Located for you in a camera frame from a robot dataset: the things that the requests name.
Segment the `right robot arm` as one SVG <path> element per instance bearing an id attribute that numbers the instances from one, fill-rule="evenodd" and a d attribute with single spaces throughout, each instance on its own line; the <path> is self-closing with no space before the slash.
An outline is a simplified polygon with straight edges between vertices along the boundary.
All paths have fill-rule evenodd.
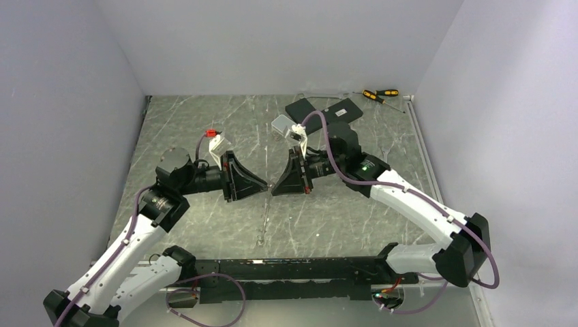
<path id="1" fill-rule="evenodd" d="M 486 261 L 495 261 L 490 256 L 489 222 L 483 215 L 467 216 L 411 185 L 385 161 L 364 152 L 349 124 L 328 126 L 324 150 L 308 147 L 302 125 L 291 125 L 282 133 L 296 144 L 289 150 L 273 196 L 309 194 L 315 178 L 337 174 L 351 190 L 401 213 L 432 237 L 432 245 L 389 244 L 375 266 L 379 280 L 391 283 L 401 274 L 429 273 L 467 287 Z"/>

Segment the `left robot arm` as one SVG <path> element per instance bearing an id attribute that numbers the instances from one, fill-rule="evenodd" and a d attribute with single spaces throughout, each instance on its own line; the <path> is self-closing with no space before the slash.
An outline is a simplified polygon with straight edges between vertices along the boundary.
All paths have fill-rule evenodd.
<path id="1" fill-rule="evenodd" d="M 53 290 L 43 306 L 53 326 L 119 326 L 161 288 L 189 285 L 196 277 L 196 258 L 169 247 L 144 271 L 131 272 L 146 252 L 165 237 L 189 209 L 187 195 L 222 191 L 228 202 L 268 189 L 232 151 L 215 166 L 199 167 L 187 150 L 166 150 L 152 186 L 139 190 L 123 231 L 92 267 L 65 291 Z"/>

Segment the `white rectangular box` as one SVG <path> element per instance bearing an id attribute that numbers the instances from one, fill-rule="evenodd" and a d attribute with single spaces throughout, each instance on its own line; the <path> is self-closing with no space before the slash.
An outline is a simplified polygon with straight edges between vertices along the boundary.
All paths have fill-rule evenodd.
<path id="1" fill-rule="evenodd" d="M 294 131 L 294 126 L 296 126 L 296 123 L 284 114 L 279 115 L 271 122 L 271 127 L 278 134 L 284 138 L 292 138 L 293 140 L 299 141 L 301 137 Z"/>

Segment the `black rectangular box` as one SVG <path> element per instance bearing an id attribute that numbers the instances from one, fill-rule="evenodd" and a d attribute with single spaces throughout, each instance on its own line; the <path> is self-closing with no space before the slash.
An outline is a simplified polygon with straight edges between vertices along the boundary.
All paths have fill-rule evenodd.
<path id="1" fill-rule="evenodd" d="M 350 98 L 343 99 L 322 112 L 327 125 L 335 122 L 351 123 L 363 116 L 363 111 Z"/>

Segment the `silver wrench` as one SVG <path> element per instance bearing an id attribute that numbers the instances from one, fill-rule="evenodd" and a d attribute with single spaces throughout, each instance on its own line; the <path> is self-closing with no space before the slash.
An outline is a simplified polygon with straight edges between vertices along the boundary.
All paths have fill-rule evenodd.
<path id="1" fill-rule="evenodd" d="M 387 146 L 382 146 L 380 150 L 382 152 L 382 160 L 385 162 L 388 169 L 390 169 L 391 165 L 389 163 L 389 153 L 391 152 L 391 149 Z"/>

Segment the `yellow black screwdriver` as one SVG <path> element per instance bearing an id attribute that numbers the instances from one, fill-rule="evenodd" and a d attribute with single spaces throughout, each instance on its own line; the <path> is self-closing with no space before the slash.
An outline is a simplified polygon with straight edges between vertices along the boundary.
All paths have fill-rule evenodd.
<path id="1" fill-rule="evenodd" d="M 405 112 L 402 108 L 395 107 L 394 105 L 389 104 L 389 103 L 387 102 L 387 100 L 386 100 L 387 98 L 393 98 L 393 97 L 374 97 L 374 96 L 367 96 L 367 95 L 363 95 L 363 96 L 364 96 L 365 98 L 367 98 L 367 99 L 370 99 L 371 101 L 377 102 L 377 103 L 379 103 L 379 104 L 387 105 L 387 106 L 389 106 L 390 108 L 395 109 L 395 110 L 397 110 L 397 111 L 399 111 L 399 112 L 402 112 L 402 113 Z"/>
<path id="2" fill-rule="evenodd" d="M 399 91 L 397 89 L 386 89 L 377 91 L 363 90 L 361 92 L 354 92 L 354 94 L 374 96 L 374 97 L 396 97 L 399 95 Z"/>

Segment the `black base frame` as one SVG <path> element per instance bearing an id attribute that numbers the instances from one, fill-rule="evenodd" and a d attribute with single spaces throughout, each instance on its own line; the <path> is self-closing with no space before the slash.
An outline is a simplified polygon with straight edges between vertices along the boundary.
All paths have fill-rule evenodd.
<path id="1" fill-rule="evenodd" d="M 233 300 L 348 298 L 369 300 L 382 289 L 414 285 L 414 272 L 398 274 L 384 254 L 327 258 L 197 259 L 167 248 L 184 269 L 171 287 L 197 290 L 202 304 Z"/>

